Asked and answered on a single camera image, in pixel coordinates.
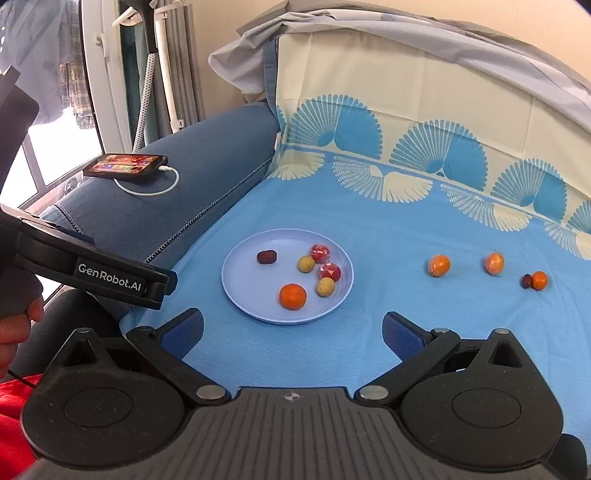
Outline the person left hand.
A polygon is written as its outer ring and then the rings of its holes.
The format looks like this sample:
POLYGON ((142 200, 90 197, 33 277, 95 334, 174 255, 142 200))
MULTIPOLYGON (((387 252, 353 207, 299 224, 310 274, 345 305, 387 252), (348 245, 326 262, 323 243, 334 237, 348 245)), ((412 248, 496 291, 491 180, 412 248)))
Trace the person left hand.
POLYGON ((44 315, 43 298, 39 296, 24 313, 4 317, 0 321, 0 378, 7 374, 15 359, 18 346, 30 335, 33 322, 39 322, 44 315))

